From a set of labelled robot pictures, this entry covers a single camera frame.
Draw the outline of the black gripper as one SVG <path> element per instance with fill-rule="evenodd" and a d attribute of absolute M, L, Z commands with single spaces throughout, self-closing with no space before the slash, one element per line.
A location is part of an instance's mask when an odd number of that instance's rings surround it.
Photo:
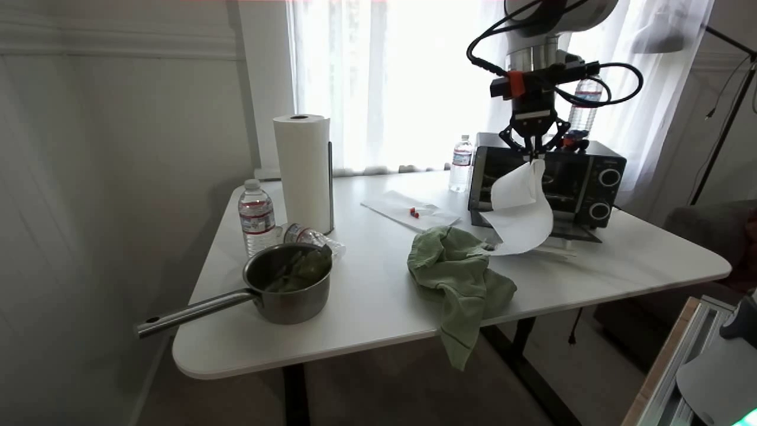
<path fill-rule="evenodd" d="M 542 157 L 561 151 L 568 129 L 559 129 L 555 135 L 542 147 L 542 138 L 559 120 L 553 110 L 553 96 L 561 83 L 575 83 L 594 79 L 598 64 L 552 64 L 536 72 L 506 72 L 489 83 L 489 96 L 510 105 L 509 125 L 498 134 L 498 141 L 520 157 L 540 151 Z"/>

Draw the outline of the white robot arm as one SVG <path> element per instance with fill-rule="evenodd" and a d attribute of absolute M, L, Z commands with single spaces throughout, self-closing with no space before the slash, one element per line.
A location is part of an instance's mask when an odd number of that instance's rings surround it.
<path fill-rule="evenodd" d="M 584 63 L 559 49 L 561 34 L 598 27 L 618 0 L 506 0 L 504 12 L 514 21 L 509 35 L 509 68 L 497 72 L 489 96 L 510 105 L 509 125 L 498 134 L 504 145 L 536 160 L 546 151 L 545 135 L 559 123 L 553 110 L 555 89 L 598 74 L 595 63 Z"/>

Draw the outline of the robot base stand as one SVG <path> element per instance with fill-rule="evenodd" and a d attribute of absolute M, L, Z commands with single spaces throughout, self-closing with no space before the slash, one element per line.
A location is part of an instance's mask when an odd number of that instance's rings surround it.
<path fill-rule="evenodd" d="M 689 298 L 623 426 L 757 426 L 754 298 Z"/>

